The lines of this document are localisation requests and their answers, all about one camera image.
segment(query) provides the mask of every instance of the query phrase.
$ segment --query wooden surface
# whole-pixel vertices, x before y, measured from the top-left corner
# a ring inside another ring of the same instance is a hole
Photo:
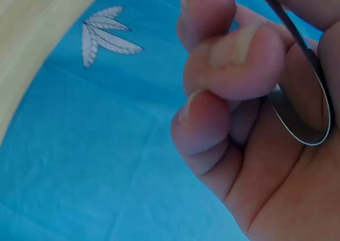
[[[0,0],[0,146],[45,58],[94,0]]]

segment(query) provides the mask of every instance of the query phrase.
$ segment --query skin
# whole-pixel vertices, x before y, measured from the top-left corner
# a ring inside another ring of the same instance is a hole
[[[340,1],[278,1],[324,32],[320,42],[311,43],[335,107],[330,138],[320,147],[304,147],[264,98],[280,82],[306,122],[315,128],[325,124],[321,92],[282,26],[261,25],[244,64],[211,67],[211,46],[239,33],[225,34],[234,18],[242,27],[265,20],[234,0],[182,3],[177,31],[190,54],[184,90],[187,96],[203,91],[186,119],[174,117],[172,138],[251,240],[340,240]]]

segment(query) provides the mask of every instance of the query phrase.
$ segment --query leaf pattern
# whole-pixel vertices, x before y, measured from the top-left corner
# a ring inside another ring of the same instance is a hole
[[[122,11],[122,6],[109,7],[83,22],[82,57],[85,68],[94,63],[98,46],[117,54],[137,54],[143,51],[142,47],[104,31],[104,29],[130,31],[127,26],[115,20]]]
[[[86,20],[85,23],[98,29],[130,30],[124,24],[105,16],[93,16]]]
[[[137,46],[131,42],[126,41],[120,37],[107,33],[104,30],[92,28],[97,35],[98,44],[109,51],[113,51],[119,54],[136,54],[143,50],[140,46]]]
[[[115,19],[123,11],[123,9],[124,9],[123,6],[109,7],[107,9],[104,9],[104,10],[101,10],[95,13],[92,17],[104,16],[104,17]]]
[[[98,52],[97,36],[92,28],[83,23],[82,26],[82,56],[83,63],[89,68],[95,61]]]

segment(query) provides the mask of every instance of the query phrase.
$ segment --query blue fabric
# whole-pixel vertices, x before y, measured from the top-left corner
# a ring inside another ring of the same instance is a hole
[[[96,0],[56,46],[0,148],[0,240],[246,240],[171,142],[178,14],[179,0]]]

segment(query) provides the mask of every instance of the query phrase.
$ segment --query metal ring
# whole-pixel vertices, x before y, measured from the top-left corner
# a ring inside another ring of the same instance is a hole
[[[308,126],[297,113],[293,104],[289,100],[288,96],[285,94],[284,90],[277,85],[268,95],[268,99],[272,104],[278,118],[289,131],[289,133],[295,137],[299,142],[304,145],[315,147],[324,143],[329,137],[335,123],[334,107],[332,104],[332,99],[328,91],[326,79],[321,67],[321,63],[311,49],[310,45],[299,33],[298,29],[283,10],[282,6],[276,0],[265,0],[273,11],[279,16],[285,26],[288,28],[295,41],[302,49],[307,60],[310,62],[314,69],[315,75],[318,78],[319,84],[322,88],[324,98],[327,106],[328,113],[328,126],[323,132],[316,131]]]

